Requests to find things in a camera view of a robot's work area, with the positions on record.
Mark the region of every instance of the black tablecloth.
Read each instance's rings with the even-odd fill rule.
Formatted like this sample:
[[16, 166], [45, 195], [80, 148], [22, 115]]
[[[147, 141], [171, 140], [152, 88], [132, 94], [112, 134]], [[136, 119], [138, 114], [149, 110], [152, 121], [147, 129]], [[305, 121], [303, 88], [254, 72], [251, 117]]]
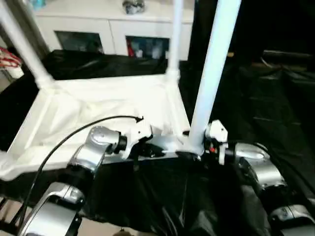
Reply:
[[[54, 51], [45, 60], [57, 80], [164, 73], [166, 61]], [[180, 90], [192, 118], [202, 73], [180, 65]], [[315, 76], [289, 70], [225, 66], [211, 119], [220, 119], [229, 138], [260, 142], [285, 158], [315, 188]], [[30, 73], [0, 94], [0, 149], [7, 150], [38, 89]], [[308, 198], [315, 198], [291, 168], [279, 168]], [[46, 171], [34, 191], [35, 204], [62, 170]], [[3, 196], [22, 201], [34, 173], [2, 181]], [[87, 218], [159, 235], [269, 235], [266, 213], [252, 188], [239, 183], [234, 168], [205, 168], [183, 159], [102, 166], [84, 207]]]

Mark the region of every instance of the cabinet door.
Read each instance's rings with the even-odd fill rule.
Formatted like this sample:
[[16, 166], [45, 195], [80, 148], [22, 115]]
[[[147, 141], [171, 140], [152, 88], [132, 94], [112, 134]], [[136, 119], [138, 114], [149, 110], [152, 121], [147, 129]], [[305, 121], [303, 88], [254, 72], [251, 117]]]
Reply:
[[37, 24], [51, 51], [65, 49], [115, 53], [107, 20], [37, 16]]
[[[153, 47], [156, 47], [156, 44], [162, 44], [162, 46], [159, 46], [164, 50], [161, 52], [162, 55], [165, 55], [165, 50], [168, 50], [168, 41], [172, 37], [172, 23], [115, 20], [110, 20], [109, 23], [117, 55], [130, 55], [130, 49], [133, 47], [133, 45], [130, 45], [132, 41], [138, 41], [139, 43], [139, 41], [152, 40]], [[187, 60], [188, 58], [190, 35], [191, 24], [182, 24], [179, 45], [180, 60]], [[143, 54], [151, 55], [152, 52], [143, 52]]]

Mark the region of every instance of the white vertical pole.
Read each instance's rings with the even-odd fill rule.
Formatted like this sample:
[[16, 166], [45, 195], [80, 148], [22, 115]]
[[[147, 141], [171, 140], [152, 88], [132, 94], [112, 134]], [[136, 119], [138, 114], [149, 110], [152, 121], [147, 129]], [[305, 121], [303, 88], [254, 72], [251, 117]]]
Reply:
[[204, 151], [204, 132], [219, 87], [241, 0], [219, 0], [193, 113], [187, 146]]
[[25, 38], [4, 0], [0, 0], [0, 23], [34, 75], [37, 86], [40, 89], [50, 86], [53, 81], [52, 76], [48, 74], [32, 46]]
[[166, 75], [169, 80], [174, 80], [177, 82], [180, 77], [179, 50], [184, 0], [174, 0], [173, 5], [174, 5], [173, 33], [172, 38], [170, 39], [170, 50]]

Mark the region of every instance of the red object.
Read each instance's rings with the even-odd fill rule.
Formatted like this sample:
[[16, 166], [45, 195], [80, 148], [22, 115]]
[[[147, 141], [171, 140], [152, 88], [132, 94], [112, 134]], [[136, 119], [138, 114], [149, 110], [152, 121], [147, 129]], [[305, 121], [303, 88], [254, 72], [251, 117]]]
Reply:
[[128, 56], [134, 57], [134, 52], [129, 41], [127, 41]]
[[7, 49], [0, 47], [0, 67], [19, 67], [21, 64], [21, 59], [10, 53]]

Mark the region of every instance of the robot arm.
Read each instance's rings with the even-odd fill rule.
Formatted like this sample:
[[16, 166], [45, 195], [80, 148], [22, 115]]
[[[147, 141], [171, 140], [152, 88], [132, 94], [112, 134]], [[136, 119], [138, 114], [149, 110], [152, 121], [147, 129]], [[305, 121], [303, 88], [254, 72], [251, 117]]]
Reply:
[[85, 203], [94, 176], [105, 156], [119, 151], [129, 155], [151, 129], [144, 121], [125, 136], [103, 126], [93, 127], [71, 158], [58, 182], [52, 183], [22, 225], [19, 236], [75, 236], [81, 224], [78, 211]]
[[229, 147], [223, 125], [216, 121], [215, 132], [212, 125], [206, 130], [208, 142], [205, 149], [214, 154], [220, 164], [224, 164], [227, 159], [233, 160], [260, 198], [272, 229], [280, 236], [314, 236], [314, 218], [301, 197], [289, 188], [266, 148], [246, 143], [234, 143]]

